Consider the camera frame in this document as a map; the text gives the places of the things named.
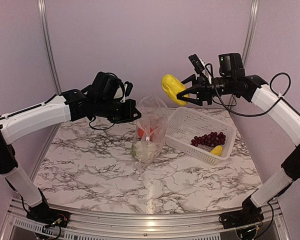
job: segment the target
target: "yellow vegetable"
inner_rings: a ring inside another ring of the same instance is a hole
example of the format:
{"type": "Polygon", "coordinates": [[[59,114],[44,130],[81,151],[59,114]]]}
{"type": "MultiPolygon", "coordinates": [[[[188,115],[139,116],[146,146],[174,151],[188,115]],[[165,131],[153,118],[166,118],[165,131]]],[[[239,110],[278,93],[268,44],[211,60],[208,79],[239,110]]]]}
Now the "yellow vegetable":
{"type": "Polygon", "coordinates": [[[223,148],[221,145],[218,145],[216,147],[214,147],[214,149],[212,149],[210,151],[210,153],[214,154],[214,155],[217,155],[217,156],[220,156],[222,154],[222,151],[223,151],[223,148]]]}
{"type": "Polygon", "coordinates": [[[177,103],[180,106],[186,105],[187,101],[182,101],[177,99],[177,94],[186,90],[186,86],[182,84],[177,78],[174,76],[167,74],[162,78],[162,88],[165,93],[171,98],[172,101],[177,103]]]}

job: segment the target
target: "robotic arm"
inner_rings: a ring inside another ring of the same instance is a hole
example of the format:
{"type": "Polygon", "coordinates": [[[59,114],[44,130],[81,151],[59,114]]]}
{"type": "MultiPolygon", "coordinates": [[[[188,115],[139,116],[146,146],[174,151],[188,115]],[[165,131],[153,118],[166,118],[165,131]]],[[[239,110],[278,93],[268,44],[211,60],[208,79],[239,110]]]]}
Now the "robotic arm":
{"type": "Polygon", "coordinates": [[[250,115],[257,117],[268,114],[288,134],[295,150],[281,164],[281,168],[268,179],[257,191],[245,199],[242,210],[225,212],[220,215],[220,222],[225,229],[240,227],[256,223],[258,218],[263,220],[261,207],[283,194],[291,184],[300,178],[300,114],[284,99],[284,95],[277,94],[266,81],[258,75],[246,75],[239,53],[219,55],[221,77],[214,77],[207,64],[196,55],[189,57],[194,70],[199,75],[192,75],[183,84],[192,83],[192,86],[177,94],[177,98],[202,106],[203,102],[212,104],[212,98],[218,97],[222,105],[230,112],[247,117],[246,114],[234,112],[227,108],[221,96],[233,94],[243,97],[265,112],[250,115]],[[212,77],[211,82],[204,72],[212,77]],[[185,94],[195,94],[196,99],[184,97],[185,94]]]}
{"type": "MultiPolygon", "coordinates": [[[[0,175],[28,203],[27,218],[51,225],[62,215],[69,219],[69,213],[49,208],[43,193],[18,165],[12,144],[48,126],[85,117],[89,120],[103,117],[113,124],[132,122],[141,117],[136,101],[126,99],[132,88],[130,82],[123,84],[112,73],[99,72],[92,85],[81,91],[69,90],[40,104],[0,115],[0,175]]],[[[59,225],[66,227],[67,221],[59,225]]]]}

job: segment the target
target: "bunch of grapes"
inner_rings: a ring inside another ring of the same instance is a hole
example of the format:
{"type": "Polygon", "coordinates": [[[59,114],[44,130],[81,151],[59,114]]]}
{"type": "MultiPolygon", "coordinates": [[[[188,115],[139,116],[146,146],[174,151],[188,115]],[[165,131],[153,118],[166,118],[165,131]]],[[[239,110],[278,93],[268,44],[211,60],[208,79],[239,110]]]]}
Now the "bunch of grapes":
{"type": "Polygon", "coordinates": [[[222,131],[219,134],[216,131],[212,131],[208,135],[205,134],[203,136],[195,136],[194,139],[191,140],[191,145],[198,147],[198,145],[201,144],[214,148],[217,145],[224,145],[225,142],[226,135],[224,135],[222,131]]]}

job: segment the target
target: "white marble surface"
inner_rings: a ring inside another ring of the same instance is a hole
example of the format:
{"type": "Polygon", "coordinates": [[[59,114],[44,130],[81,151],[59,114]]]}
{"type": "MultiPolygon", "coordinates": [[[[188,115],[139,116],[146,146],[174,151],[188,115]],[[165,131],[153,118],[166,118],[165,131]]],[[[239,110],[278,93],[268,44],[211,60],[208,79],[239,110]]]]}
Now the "white marble surface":
{"type": "MultiPolygon", "coordinates": [[[[234,124],[225,110],[198,111],[234,124]]],[[[231,157],[218,165],[165,146],[153,163],[138,171],[130,153],[135,129],[134,123],[125,123],[96,131],[87,119],[63,124],[34,183],[52,204],[146,214],[238,207],[261,184],[238,132],[231,157]]]]}

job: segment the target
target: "plastic bag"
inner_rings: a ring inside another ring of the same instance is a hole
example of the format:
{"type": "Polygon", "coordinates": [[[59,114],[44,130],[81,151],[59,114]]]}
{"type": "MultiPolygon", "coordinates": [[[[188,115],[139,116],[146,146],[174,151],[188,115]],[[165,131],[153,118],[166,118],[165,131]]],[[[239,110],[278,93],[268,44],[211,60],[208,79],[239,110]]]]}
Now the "plastic bag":
{"type": "Polygon", "coordinates": [[[170,113],[167,105],[155,94],[142,99],[136,107],[142,117],[136,120],[131,154],[139,162],[150,164],[165,145],[170,113]]]}

